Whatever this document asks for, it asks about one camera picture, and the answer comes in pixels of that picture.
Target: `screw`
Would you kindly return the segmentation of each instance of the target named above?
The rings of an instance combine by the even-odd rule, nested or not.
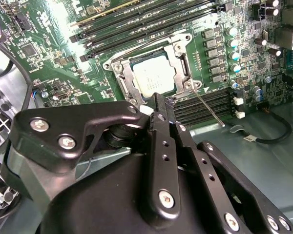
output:
[[[232,230],[234,230],[235,232],[239,230],[238,221],[236,221],[236,219],[232,216],[232,214],[226,213],[225,220]]]
[[[276,231],[279,230],[278,224],[275,222],[275,220],[271,216],[267,216],[267,220],[273,229],[275,229]]]
[[[114,66],[114,70],[116,72],[122,72],[123,66],[121,64],[117,64],[117,65]]]
[[[48,98],[49,97],[49,93],[47,93],[46,91],[41,93],[41,97],[42,98]]]
[[[272,78],[271,78],[271,77],[266,77],[266,78],[264,79],[264,81],[265,81],[265,83],[271,83]]]
[[[211,144],[207,143],[206,146],[207,146],[207,148],[208,148],[209,150],[214,150],[214,148],[212,147]]]
[[[290,226],[288,225],[288,223],[284,220],[284,218],[279,217],[279,221],[280,223],[283,225],[283,227],[285,227],[286,230],[291,230]]]
[[[184,126],[184,125],[179,125],[179,128],[181,129],[181,131],[183,131],[183,132],[185,132],[187,129],[186,129],[186,127]]]
[[[49,129],[49,124],[42,119],[35,119],[31,121],[30,126],[37,132],[45,132]]]
[[[128,106],[128,110],[132,113],[137,113],[137,110],[133,106]]]
[[[59,145],[66,150],[71,150],[76,146],[76,142],[70,136],[63,136],[59,139]]]
[[[158,193],[158,197],[164,207],[172,208],[174,206],[174,198],[169,192],[162,190]]]
[[[165,120],[166,120],[165,117],[162,116],[161,114],[159,114],[157,117],[158,117],[161,121],[165,121]]]

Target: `mounting hole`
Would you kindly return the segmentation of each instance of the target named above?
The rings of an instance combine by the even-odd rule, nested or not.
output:
[[[128,110],[134,114],[137,113],[137,110],[133,106],[128,106]]]
[[[170,160],[169,157],[168,157],[167,155],[163,155],[162,158],[163,158],[163,160],[166,161],[166,162],[168,162],[168,161]]]
[[[163,141],[163,145],[164,145],[165,147],[168,147],[168,146],[169,146],[169,144],[167,143],[167,141]]]
[[[210,179],[211,181],[215,181],[215,178],[214,178],[211,174],[209,174],[209,179]]]

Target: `black capacitor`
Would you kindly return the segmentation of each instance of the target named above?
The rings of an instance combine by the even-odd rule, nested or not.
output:
[[[273,8],[268,8],[265,12],[267,16],[277,16],[279,14],[279,10]]]
[[[270,48],[268,50],[268,53],[273,55],[273,56],[276,56],[276,57],[279,57],[281,55],[281,51],[280,50],[276,50],[276,49],[272,49]]]
[[[261,39],[261,38],[256,38],[254,43],[256,45],[262,45],[262,46],[265,46],[267,44],[267,41],[265,39]]]

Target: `electrolytic capacitor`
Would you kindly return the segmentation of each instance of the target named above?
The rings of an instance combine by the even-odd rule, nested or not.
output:
[[[226,34],[227,34],[228,36],[235,37],[235,36],[238,34],[238,30],[237,30],[236,28],[234,28],[234,27],[229,27],[229,28],[227,28],[227,30],[226,30]]]
[[[257,96],[262,95],[263,94],[263,90],[261,90],[258,86],[255,86],[253,88],[253,93]]]
[[[231,51],[229,54],[229,58],[233,60],[238,60],[240,58],[240,54],[235,51]]]
[[[276,50],[276,49],[272,49],[272,48],[270,48],[268,50],[268,53],[271,54],[271,55],[274,55],[276,57],[279,57],[281,55],[281,51],[280,50]]]
[[[267,0],[265,3],[268,7],[277,7],[279,5],[278,0]]]
[[[279,10],[273,8],[268,8],[265,12],[267,16],[277,16],[279,14]]]
[[[233,65],[231,65],[230,69],[233,71],[233,72],[239,72],[241,71],[241,66],[234,63]]]
[[[232,47],[232,48],[235,48],[239,45],[239,41],[236,40],[236,39],[230,39],[228,41],[228,46]]]
[[[261,39],[261,38],[256,38],[254,43],[256,45],[262,45],[262,46],[265,46],[267,44],[267,41],[265,39]]]

